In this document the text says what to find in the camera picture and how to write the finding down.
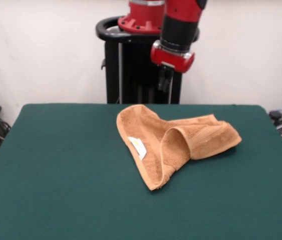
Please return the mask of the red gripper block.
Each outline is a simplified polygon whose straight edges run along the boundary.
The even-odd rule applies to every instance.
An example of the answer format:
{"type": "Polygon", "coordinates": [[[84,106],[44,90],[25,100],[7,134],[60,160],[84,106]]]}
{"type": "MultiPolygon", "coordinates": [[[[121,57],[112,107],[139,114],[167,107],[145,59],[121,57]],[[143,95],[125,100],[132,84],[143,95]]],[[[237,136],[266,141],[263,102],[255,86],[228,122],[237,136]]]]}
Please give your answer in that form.
{"type": "Polygon", "coordinates": [[[158,89],[168,92],[173,79],[174,70],[179,73],[186,73],[191,68],[194,59],[194,52],[185,54],[170,53],[162,48],[152,47],[151,60],[160,67],[158,89]]]}

